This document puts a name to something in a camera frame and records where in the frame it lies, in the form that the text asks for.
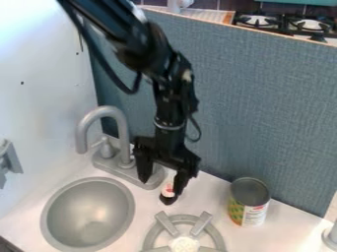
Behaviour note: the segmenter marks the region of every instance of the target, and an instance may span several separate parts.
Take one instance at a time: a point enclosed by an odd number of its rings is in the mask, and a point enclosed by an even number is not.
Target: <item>stovetop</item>
[[[286,35],[304,35],[309,39],[326,42],[337,39],[337,21],[332,17],[302,14],[275,14],[262,10],[236,12],[233,25]]]

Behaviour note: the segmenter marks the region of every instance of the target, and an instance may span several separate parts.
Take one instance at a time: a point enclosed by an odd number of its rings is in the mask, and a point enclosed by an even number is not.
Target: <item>white countertop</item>
[[[332,225],[309,213],[272,200],[266,222],[259,227],[239,227],[227,215],[226,203],[230,183],[199,172],[190,180],[184,194],[172,206],[159,200],[160,188],[145,191],[104,171],[93,168],[86,158],[83,168],[66,176],[58,184],[43,183],[9,215],[0,220],[0,235],[26,252],[54,252],[42,237],[39,217],[49,197],[60,187],[85,177],[114,178],[132,192],[136,212],[133,222],[117,241],[100,251],[138,252],[147,231],[154,223],[154,215],[165,211],[168,215],[189,214],[200,216],[203,211],[213,215],[213,225],[223,234],[229,252],[328,252],[321,243],[321,232]]]

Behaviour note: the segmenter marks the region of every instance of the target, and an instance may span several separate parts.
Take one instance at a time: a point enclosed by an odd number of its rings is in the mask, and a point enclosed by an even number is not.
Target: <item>can label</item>
[[[241,226],[257,226],[264,223],[269,202],[262,206],[249,207],[236,201],[233,197],[229,202],[229,215],[232,221]]]

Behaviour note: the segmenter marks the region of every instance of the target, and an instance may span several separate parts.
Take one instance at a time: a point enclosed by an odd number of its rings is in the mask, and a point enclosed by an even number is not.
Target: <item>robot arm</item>
[[[177,171],[173,191],[182,193],[188,180],[196,177],[200,157],[184,145],[188,119],[199,132],[192,117],[198,99],[189,61],[169,45],[163,31],[148,22],[143,12],[128,0],[57,0],[87,42],[93,55],[114,83],[125,93],[138,91],[143,75],[152,80],[157,113],[154,138],[136,137],[134,156],[139,179],[146,183],[153,173],[153,162]],[[114,52],[125,66],[138,73],[132,89],[125,86],[109,67],[101,51],[78,16],[89,20],[111,42]]]

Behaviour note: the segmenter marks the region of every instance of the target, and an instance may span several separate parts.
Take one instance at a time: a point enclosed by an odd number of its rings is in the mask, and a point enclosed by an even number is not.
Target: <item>white wall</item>
[[[97,101],[88,51],[56,1],[0,0],[0,10],[0,138],[14,142],[24,170],[7,174],[1,218],[69,168],[74,127]]]

